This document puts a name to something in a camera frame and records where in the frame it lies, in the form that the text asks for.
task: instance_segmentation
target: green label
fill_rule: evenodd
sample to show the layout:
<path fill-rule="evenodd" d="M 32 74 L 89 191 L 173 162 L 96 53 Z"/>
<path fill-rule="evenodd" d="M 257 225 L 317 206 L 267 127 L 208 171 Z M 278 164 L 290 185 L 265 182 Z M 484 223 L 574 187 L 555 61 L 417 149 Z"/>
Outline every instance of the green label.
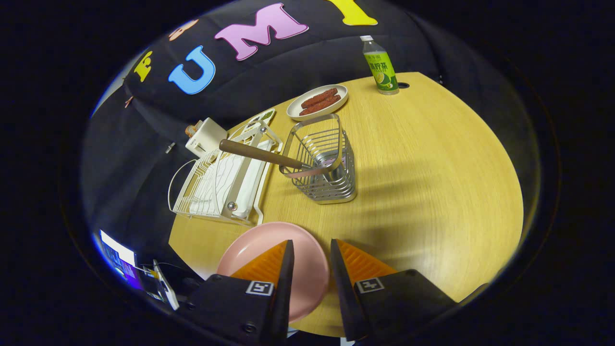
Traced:
<path fill-rule="evenodd" d="M 395 77 L 389 54 L 385 52 L 365 54 L 365 59 L 374 75 L 378 89 L 391 91 L 398 88 L 397 77 Z"/>

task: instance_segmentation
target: white dish rack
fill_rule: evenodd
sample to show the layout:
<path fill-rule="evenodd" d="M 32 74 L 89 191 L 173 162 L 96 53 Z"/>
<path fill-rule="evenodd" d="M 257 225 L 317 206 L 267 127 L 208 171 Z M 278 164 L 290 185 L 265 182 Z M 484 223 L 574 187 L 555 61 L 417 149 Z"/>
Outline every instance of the white dish rack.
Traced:
<path fill-rule="evenodd" d="M 237 135 L 246 127 L 249 131 Z M 233 133 L 229 140 L 264 150 L 280 153 L 282 140 L 262 120 L 248 123 Z M 171 207 L 171 186 L 179 171 L 195 162 L 184 181 L 180 194 Z M 249 220 L 252 210 L 258 214 L 257 225 L 263 222 L 259 207 L 263 185 L 270 163 L 226 153 L 220 149 L 208 151 L 200 159 L 188 161 L 171 178 L 167 199 L 169 209 L 187 218 L 203 217 L 230 221 L 246 227 L 255 224 Z"/>

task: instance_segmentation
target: pink letter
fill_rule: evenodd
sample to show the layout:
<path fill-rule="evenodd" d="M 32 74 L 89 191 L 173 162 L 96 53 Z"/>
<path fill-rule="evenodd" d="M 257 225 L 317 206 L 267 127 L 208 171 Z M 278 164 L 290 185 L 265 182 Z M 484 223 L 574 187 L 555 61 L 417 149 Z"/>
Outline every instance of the pink letter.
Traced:
<path fill-rule="evenodd" d="M 220 30 L 214 36 L 216 39 L 223 38 L 237 51 L 237 60 L 245 60 L 256 53 L 258 47 L 248 45 L 244 39 L 264 44 L 271 43 L 269 27 L 276 32 L 276 39 L 285 39 L 309 29 L 307 25 L 299 24 L 293 17 L 282 9 L 281 2 L 269 5 L 258 10 L 256 13 L 256 25 L 232 24 Z"/>

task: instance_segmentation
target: green tea bottle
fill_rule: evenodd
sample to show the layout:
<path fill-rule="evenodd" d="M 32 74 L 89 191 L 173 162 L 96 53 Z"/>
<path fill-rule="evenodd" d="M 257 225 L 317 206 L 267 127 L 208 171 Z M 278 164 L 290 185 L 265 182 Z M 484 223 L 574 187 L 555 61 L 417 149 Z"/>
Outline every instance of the green tea bottle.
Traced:
<path fill-rule="evenodd" d="M 397 77 L 386 50 L 374 42 L 371 36 L 361 36 L 363 55 L 374 75 L 380 94 L 394 95 L 399 92 Z"/>

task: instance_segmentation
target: white plate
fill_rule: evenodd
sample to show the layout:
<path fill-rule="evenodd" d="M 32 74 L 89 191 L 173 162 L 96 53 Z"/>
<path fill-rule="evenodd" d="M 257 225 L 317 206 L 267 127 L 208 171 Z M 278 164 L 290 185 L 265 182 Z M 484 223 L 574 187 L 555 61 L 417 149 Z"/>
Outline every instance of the white plate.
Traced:
<path fill-rule="evenodd" d="M 304 115 L 304 116 L 299 115 L 299 113 L 303 111 L 303 108 L 301 107 L 301 104 L 303 102 L 331 88 L 336 88 L 338 90 L 338 93 L 336 95 L 341 96 L 341 99 L 339 101 L 330 105 L 329 107 L 325 107 L 311 114 Z M 348 100 L 348 89 L 345 86 L 340 86 L 338 84 L 331 84 L 328 86 L 317 87 L 316 89 L 312 89 L 308 91 L 307 93 L 297 97 L 294 101 L 292 101 L 292 103 L 290 104 L 290 106 L 288 106 L 288 109 L 286 110 L 286 114 L 292 120 L 295 120 L 295 121 L 309 120 L 319 115 L 333 113 L 334 111 L 338 110 L 341 106 L 343 106 L 344 103 L 346 103 L 346 100 Z"/>

